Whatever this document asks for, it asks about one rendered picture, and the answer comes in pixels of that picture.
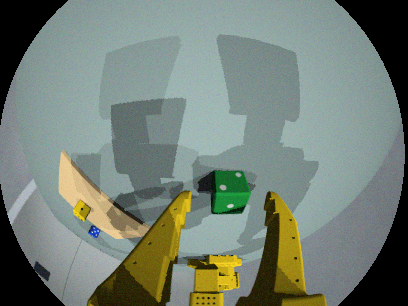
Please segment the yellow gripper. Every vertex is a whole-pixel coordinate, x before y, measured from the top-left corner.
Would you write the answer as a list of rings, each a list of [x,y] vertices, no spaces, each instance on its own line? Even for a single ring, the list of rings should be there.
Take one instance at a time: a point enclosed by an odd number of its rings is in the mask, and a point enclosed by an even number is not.
[[[190,207],[191,191],[182,191],[96,288],[87,306],[166,306]],[[267,192],[264,210],[267,233],[257,277],[249,296],[239,297],[235,306],[327,306],[323,294],[306,293],[299,232],[291,211],[272,191]]]

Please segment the beige mat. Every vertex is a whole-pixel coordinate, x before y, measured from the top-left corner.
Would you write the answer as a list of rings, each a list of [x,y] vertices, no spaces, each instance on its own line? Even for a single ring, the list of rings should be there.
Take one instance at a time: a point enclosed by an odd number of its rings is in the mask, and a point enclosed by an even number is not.
[[[59,168],[59,193],[73,207],[88,205],[86,219],[115,239],[142,237],[151,228],[103,193],[63,150]]]

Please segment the green die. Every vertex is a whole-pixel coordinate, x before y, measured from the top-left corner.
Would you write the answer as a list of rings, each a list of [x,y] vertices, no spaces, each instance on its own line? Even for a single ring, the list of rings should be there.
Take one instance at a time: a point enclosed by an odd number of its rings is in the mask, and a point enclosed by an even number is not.
[[[242,214],[251,192],[243,171],[213,171],[212,214]]]

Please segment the blue die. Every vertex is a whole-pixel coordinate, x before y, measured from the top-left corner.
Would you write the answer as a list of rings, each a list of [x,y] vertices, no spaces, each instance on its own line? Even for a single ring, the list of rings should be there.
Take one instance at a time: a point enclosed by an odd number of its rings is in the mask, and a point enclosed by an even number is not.
[[[98,228],[96,228],[96,227],[93,225],[93,226],[91,226],[91,228],[90,228],[90,230],[89,230],[88,233],[89,233],[91,236],[93,236],[94,238],[97,238],[98,235],[99,235],[99,233],[100,233],[100,230],[99,230]]]

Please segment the yellow die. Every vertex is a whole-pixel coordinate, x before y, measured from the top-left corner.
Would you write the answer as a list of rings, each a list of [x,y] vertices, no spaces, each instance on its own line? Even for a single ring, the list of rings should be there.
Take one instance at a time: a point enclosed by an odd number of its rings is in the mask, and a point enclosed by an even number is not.
[[[90,209],[91,208],[88,205],[86,205],[83,201],[79,200],[76,206],[74,207],[73,211],[78,218],[85,222],[87,216],[90,213]]]

